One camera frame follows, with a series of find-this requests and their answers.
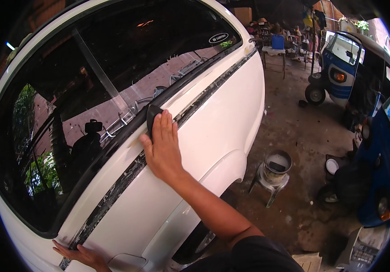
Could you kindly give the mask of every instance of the rickshaw wheel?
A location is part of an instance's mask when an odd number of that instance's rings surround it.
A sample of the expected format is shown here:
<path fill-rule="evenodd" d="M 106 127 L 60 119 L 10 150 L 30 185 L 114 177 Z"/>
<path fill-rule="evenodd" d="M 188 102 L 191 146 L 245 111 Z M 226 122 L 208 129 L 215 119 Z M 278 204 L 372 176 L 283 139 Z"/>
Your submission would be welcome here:
<path fill-rule="evenodd" d="M 317 200 L 323 203 L 337 203 L 339 199 L 337 198 L 334 185 L 327 184 L 323 186 L 317 193 Z"/>
<path fill-rule="evenodd" d="M 316 85 L 310 84 L 305 89 L 305 98 L 308 103 L 319 106 L 325 101 L 325 90 Z"/>

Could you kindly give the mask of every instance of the black shirt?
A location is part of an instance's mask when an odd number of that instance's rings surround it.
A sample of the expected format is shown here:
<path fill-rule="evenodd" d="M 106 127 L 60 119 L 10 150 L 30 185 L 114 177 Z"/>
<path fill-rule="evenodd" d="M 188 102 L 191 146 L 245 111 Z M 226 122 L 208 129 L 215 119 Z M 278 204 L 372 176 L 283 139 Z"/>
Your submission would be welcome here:
<path fill-rule="evenodd" d="M 264 236 L 245 237 L 231 252 L 203 258 L 181 272 L 303 272 L 285 248 Z"/>

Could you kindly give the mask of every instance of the hand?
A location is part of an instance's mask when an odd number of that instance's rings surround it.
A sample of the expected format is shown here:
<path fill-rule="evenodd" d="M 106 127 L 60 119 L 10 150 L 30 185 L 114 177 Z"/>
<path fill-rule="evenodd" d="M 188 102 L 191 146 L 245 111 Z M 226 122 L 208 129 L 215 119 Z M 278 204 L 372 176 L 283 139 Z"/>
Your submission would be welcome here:
<path fill-rule="evenodd" d="M 178 124 L 172 123 L 168 110 L 156 115 L 153 123 L 153 141 L 148 135 L 139 136 L 145 150 L 145 159 L 153 174 L 167 184 L 184 175 L 178 148 Z"/>
<path fill-rule="evenodd" d="M 55 240 L 53 240 L 53 243 L 56 246 L 53 250 L 61 254 L 63 257 L 79 261 L 84 265 L 92 267 L 97 272 L 111 272 L 104 259 L 92 250 L 89 250 L 82 245 L 77 245 L 78 251 L 69 250 Z"/>

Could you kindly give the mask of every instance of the sticker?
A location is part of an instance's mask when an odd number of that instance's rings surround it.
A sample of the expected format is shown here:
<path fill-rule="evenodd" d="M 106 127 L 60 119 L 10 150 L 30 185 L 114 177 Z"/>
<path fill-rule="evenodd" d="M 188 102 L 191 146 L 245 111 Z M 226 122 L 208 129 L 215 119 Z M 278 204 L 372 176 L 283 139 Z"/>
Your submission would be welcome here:
<path fill-rule="evenodd" d="M 209 43 L 215 44 L 228 38 L 228 33 L 219 33 L 209 39 Z"/>

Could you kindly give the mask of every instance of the person's left hand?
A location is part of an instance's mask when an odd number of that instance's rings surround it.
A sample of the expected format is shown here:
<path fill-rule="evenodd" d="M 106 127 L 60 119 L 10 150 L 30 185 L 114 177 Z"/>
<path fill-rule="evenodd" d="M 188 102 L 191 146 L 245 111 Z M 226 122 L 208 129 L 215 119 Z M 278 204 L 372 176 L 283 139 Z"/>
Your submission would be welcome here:
<path fill-rule="evenodd" d="M 56 240 L 53 240 L 53 243 L 56 246 L 53 248 L 53 250 L 67 259 L 79 261 L 87 266 L 92 267 L 96 271 L 111 271 L 105 263 L 104 259 L 99 254 L 85 248 L 82 245 L 77 245 L 77 251 L 69 250 L 68 248 L 56 242 Z"/>

